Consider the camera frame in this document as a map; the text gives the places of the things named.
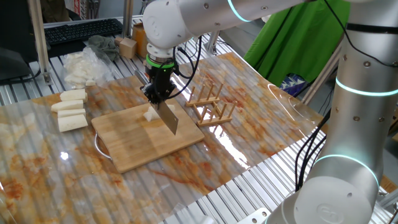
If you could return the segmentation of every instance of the black cable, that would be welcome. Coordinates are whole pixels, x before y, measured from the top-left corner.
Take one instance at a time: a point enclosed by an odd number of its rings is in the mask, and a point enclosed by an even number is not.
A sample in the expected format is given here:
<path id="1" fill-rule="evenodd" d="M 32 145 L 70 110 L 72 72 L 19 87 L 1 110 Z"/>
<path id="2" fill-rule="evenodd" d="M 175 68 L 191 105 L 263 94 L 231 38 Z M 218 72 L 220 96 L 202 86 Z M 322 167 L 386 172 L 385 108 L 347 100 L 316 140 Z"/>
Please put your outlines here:
<path id="1" fill-rule="evenodd" d="M 323 113 L 322 113 L 322 116 L 325 116 L 326 110 L 328 109 L 328 107 L 329 107 L 329 105 L 330 105 L 330 102 L 331 102 L 331 94 L 330 94 L 330 96 L 329 96 L 328 104 L 326 105 L 325 110 L 324 110 Z"/>
<path id="2" fill-rule="evenodd" d="M 318 144 L 313 148 L 313 150 L 311 151 L 311 153 L 308 155 L 307 158 L 305 158 L 303 160 L 302 166 L 301 166 L 301 172 L 300 172 L 300 177 L 298 178 L 298 189 L 301 189 L 303 187 L 303 183 L 304 183 L 304 173 L 305 173 L 305 169 L 307 168 L 307 164 L 310 161 L 310 158 L 312 157 L 312 155 L 315 153 L 315 151 L 326 141 L 326 136 L 322 138 L 322 140 L 320 142 L 318 142 Z"/>
<path id="3" fill-rule="evenodd" d="M 37 71 L 37 73 L 33 77 L 26 78 L 26 79 L 23 79 L 23 80 L 4 80 L 4 81 L 0 81 L 0 85 L 10 85 L 10 84 L 25 83 L 25 82 L 28 82 L 28 81 L 31 81 L 31 80 L 35 79 L 40 74 L 41 74 L 41 72 L 40 72 L 40 69 L 39 69 L 39 71 Z"/>
<path id="4" fill-rule="evenodd" d="M 197 54 L 197 52 L 198 52 L 198 43 L 195 43 L 195 53 L 193 53 L 192 56 L 188 56 L 188 57 L 192 58 L 193 56 L 195 56 L 195 54 Z"/>
<path id="5" fill-rule="evenodd" d="M 323 127 L 323 125 L 325 125 L 326 122 L 329 120 L 330 113 L 331 113 L 331 110 L 329 110 L 328 114 L 327 114 L 327 115 L 322 119 L 322 121 L 318 124 L 316 130 L 315 130 L 315 131 L 311 134 L 311 136 L 305 141 L 304 145 L 300 148 L 300 150 L 299 150 L 298 153 L 297 153 L 296 160 L 295 160 L 295 186 L 296 186 L 295 191 L 296 191 L 296 192 L 300 190 L 300 187 L 299 187 L 299 177 L 298 177 L 298 175 L 297 175 L 297 174 L 298 174 L 298 165 L 299 165 L 300 154 L 303 152 L 303 150 L 306 148 L 307 144 L 308 144 L 310 141 L 311 141 L 311 143 L 310 143 L 309 149 L 311 149 L 312 144 L 313 144 L 315 138 L 317 137 L 319 131 L 321 130 L 321 128 Z M 306 152 L 306 154 L 305 154 L 305 156 L 304 156 L 304 160 L 307 158 L 308 152 L 309 152 L 309 150 Z"/>
<path id="6" fill-rule="evenodd" d="M 317 161 L 319 154 L 322 152 L 322 149 L 323 149 L 323 147 L 318 151 L 317 156 L 315 156 L 315 158 L 313 158 L 313 162 L 312 162 L 310 170 L 312 170 L 312 167 L 315 164 L 315 162 Z"/>
<path id="7" fill-rule="evenodd" d="M 183 54 L 188 58 L 189 62 L 191 63 L 192 70 L 193 70 L 193 68 L 194 68 L 193 62 L 192 62 L 192 59 L 189 57 L 188 53 L 187 53 L 186 51 L 184 51 L 184 49 L 182 49 L 181 47 L 179 47 L 178 50 L 181 51 L 181 53 L 183 53 Z M 180 75 L 180 76 L 183 77 L 183 78 L 186 78 L 186 79 L 189 79 L 189 78 L 190 78 L 190 77 L 188 77 L 188 76 L 183 75 L 183 74 L 180 72 L 180 70 L 176 70 L 176 72 L 178 73 L 178 75 Z"/>
<path id="8" fill-rule="evenodd" d="M 308 156 L 308 153 L 311 151 L 312 144 L 313 144 L 313 142 L 315 141 L 315 139 L 316 139 L 318 133 L 320 132 L 321 128 L 322 128 L 322 127 L 326 124 L 326 122 L 329 120 L 330 114 L 331 114 L 331 110 L 329 110 L 329 112 L 326 114 L 326 116 L 322 119 L 321 123 L 318 125 L 318 128 L 314 131 L 314 138 L 311 139 L 311 143 L 310 143 L 310 145 L 308 146 L 308 149 L 307 149 L 307 151 L 306 151 L 306 153 L 305 153 L 305 155 L 304 155 L 303 165 L 301 166 L 300 175 L 299 175 L 299 177 L 298 177 L 298 184 L 297 184 L 297 186 L 296 186 L 296 191 L 298 191 L 298 190 L 302 187 L 302 185 L 303 185 L 305 167 L 307 166 L 308 161 L 309 161 L 309 159 L 310 159 L 309 156 Z"/>
<path id="9" fill-rule="evenodd" d="M 333 91 L 333 89 L 331 89 L 331 90 L 330 90 L 330 93 L 328 94 L 328 96 L 326 97 L 325 101 L 323 102 L 323 104 L 322 104 L 321 108 L 320 108 L 320 109 L 319 109 L 319 111 L 318 111 L 318 114 L 320 114 L 320 113 L 321 113 L 321 111 L 322 111 L 322 109 L 323 109 L 324 105 L 326 104 L 326 102 L 327 102 L 327 101 L 328 101 L 328 99 L 329 99 L 329 96 L 331 96 L 331 93 L 332 93 L 332 91 Z"/>
<path id="10" fill-rule="evenodd" d="M 229 47 L 232 47 L 232 46 L 231 46 L 231 44 L 229 44 L 229 43 L 227 43 L 227 42 L 225 42 L 225 41 L 222 41 L 222 40 L 217 40 L 217 42 L 220 42 L 220 43 L 223 43 L 223 44 L 226 44 L 226 45 L 228 45 Z"/>
<path id="11" fill-rule="evenodd" d="M 167 99 L 171 99 L 171 98 L 174 98 L 174 97 L 178 96 L 179 94 L 181 94 L 189 86 L 189 84 L 191 83 L 191 81 L 192 81 L 193 77 L 195 76 L 195 73 L 196 73 L 196 71 L 198 69 L 199 60 L 200 60 L 200 54 L 201 54 L 201 36 L 199 37 L 199 51 L 198 51 L 197 62 L 195 64 L 195 68 L 192 69 L 191 77 L 189 78 L 187 84 L 178 93 L 168 97 Z"/>
<path id="12" fill-rule="evenodd" d="M 387 66 L 387 67 L 393 67 L 393 68 L 397 68 L 397 67 L 398 67 L 398 64 L 390 64 L 390 65 L 388 65 L 388 64 L 386 64 L 386 63 L 383 63 L 382 61 L 380 61 L 380 60 L 377 59 L 376 57 L 373 57 L 372 55 L 369 55 L 369 54 L 363 52 L 362 50 L 357 49 L 357 48 L 353 45 L 353 43 L 351 42 L 351 39 L 350 39 L 349 36 L 348 36 L 347 30 L 345 29 L 343 23 L 342 23 L 341 20 L 338 18 L 338 16 L 337 16 L 336 13 L 334 12 L 334 10 L 333 10 L 333 9 L 331 8 L 331 6 L 329 5 L 328 1 L 327 1 L 327 0 L 323 0 L 323 1 L 326 3 L 326 5 L 327 5 L 328 8 L 330 9 L 331 13 L 334 15 L 334 17 L 336 18 L 337 22 L 339 23 L 339 25 L 340 25 L 341 28 L 343 29 L 343 32 L 344 32 L 344 34 L 345 34 L 345 36 L 346 36 L 346 38 L 347 38 L 347 40 L 348 40 L 350 46 L 352 46 L 352 48 L 354 48 L 357 52 L 359 52 L 359 53 L 361 53 L 361 54 L 363 54 L 363 55 L 365 55 L 365 56 L 368 56 L 368 57 L 370 57 L 370 58 L 373 58 L 375 61 L 379 62 L 379 63 L 382 64 L 382 65 L 385 65 L 385 66 Z"/>

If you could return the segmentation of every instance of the green curtain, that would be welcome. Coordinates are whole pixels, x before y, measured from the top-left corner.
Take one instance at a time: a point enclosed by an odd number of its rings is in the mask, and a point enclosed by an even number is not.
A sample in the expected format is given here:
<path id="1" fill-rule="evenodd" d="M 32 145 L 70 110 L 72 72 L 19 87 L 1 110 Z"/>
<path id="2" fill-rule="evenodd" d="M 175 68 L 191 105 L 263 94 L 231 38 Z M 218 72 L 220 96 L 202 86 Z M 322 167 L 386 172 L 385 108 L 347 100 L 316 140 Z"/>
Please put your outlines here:
<path id="1" fill-rule="evenodd" d="M 345 25 L 349 3 L 328 2 Z M 312 82 L 336 49 L 342 33 L 323 0 L 302 3 L 272 15 L 244 59 L 276 86 L 290 73 Z"/>

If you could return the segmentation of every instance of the marbled tabletop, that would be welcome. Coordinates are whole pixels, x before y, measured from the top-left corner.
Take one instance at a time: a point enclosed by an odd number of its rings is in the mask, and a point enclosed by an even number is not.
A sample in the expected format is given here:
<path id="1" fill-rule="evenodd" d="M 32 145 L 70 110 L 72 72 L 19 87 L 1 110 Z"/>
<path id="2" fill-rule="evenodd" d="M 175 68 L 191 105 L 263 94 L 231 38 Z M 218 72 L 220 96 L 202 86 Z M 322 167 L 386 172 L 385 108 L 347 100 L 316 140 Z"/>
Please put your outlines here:
<path id="1" fill-rule="evenodd" d="M 189 74 L 188 65 L 180 66 Z M 173 76 L 181 89 L 185 80 Z M 201 60 L 190 86 L 224 83 L 233 120 L 205 140 L 119 174 L 95 149 L 93 118 L 147 103 L 136 77 L 86 90 L 89 126 L 59 133 L 58 94 L 0 107 L 0 215 L 6 223 L 157 223 L 308 135 L 320 115 L 263 79 L 234 53 Z M 185 111 L 197 120 L 192 108 Z"/>

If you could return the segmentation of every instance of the black keyboard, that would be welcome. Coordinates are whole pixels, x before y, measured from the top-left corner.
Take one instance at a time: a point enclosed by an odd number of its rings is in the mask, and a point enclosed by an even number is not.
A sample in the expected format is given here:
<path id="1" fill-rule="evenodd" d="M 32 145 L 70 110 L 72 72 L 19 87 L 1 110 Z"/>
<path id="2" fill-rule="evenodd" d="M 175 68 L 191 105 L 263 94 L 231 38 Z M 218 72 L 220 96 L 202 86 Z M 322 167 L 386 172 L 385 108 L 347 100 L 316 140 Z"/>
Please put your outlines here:
<path id="1" fill-rule="evenodd" d="M 117 19 L 104 19 L 74 25 L 64 25 L 44 29 L 45 38 L 50 45 L 73 40 L 86 40 L 94 35 L 120 34 L 123 26 Z"/>

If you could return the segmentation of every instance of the wooden cutting board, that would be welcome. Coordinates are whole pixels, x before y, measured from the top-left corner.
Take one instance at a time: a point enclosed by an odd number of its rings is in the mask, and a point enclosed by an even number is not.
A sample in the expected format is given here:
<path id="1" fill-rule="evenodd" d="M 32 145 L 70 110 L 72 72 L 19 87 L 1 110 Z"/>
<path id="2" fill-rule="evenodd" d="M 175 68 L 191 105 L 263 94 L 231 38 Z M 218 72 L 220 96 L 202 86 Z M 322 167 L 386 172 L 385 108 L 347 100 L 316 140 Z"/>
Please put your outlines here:
<path id="1" fill-rule="evenodd" d="M 205 138 L 177 101 L 171 99 L 166 103 L 175 106 L 174 114 L 178 118 L 176 135 L 161 119 L 151 122 L 145 119 L 144 113 L 151 106 L 149 103 L 91 120 L 119 173 L 127 172 Z"/>

